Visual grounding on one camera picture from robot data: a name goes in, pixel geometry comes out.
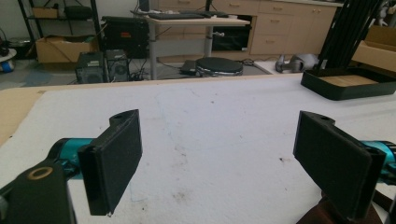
drawer handle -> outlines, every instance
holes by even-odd
[[[230,7],[240,7],[241,4],[239,3],[230,3]]]

white table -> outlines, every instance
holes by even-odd
[[[292,155],[300,110],[334,119],[359,140],[396,142],[396,95],[334,102],[300,81],[296,74],[0,91],[2,131],[18,127],[0,148],[0,186],[58,139],[96,137],[112,115],[139,109],[143,157],[115,214],[91,217],[82,181],[71,180],[78,223],[295,223],[320,199]]]
[[[157,57],[174,55],[192,55],[203,53],[210,57],[212,50],[213,27],[215,26],[243,26],[249,21],[231,18],[210,18],[193,20],[159,21],[146,17],[149,27],[149,57],[151,80],[157,79]],[[205,26],[206,37],[203,39],[158,40],[157,26]]]

cardboard box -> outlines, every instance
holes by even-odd
[[[396,71],[396,29],[372,26],[352,60],[389,71]]]
[[[33,15],[36,18],[58,18],[58,9],[50,7],[34,7]]]
[[[93,35],[48,36],[35,42],[40,63],[76,63],[81,52],[98,51]]]

black tray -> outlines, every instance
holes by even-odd
[[[342,87],[322,79],[324,77],[344,77],[352,75],[368,78],[377,83]],[[388,77],[363,68],[305,70],[301,84],[309,90],[334,101],[390,95],[396,91],[396,78]]]

wall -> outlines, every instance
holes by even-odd
[[[47,0],[34,0],[35,4],[42,6]],[[24,5],[28,6],[28,1],[23,0]],[[79,0],[84,6],[90,5],[90,0]],[[63,5],[62,0],[52,0],[49,6],[54,3]],[[77,5],[74,0],[66,0],[66,4]],[[99,20],[102,16],[118,16],[132,17],[130,10],[134,10],[137,0],[96,0]],[[72,21],[74,35],[84,35],[94,33],[93,25],[88,22]],[[4,30],[7,38],[11,37],[28,37],[29,34],[23,20],[20,6],[17,0],[1,0],[0,1],[0,28]],[[66,21],[43,21],[42,23],[44,35],[70,35],[68,24]]]

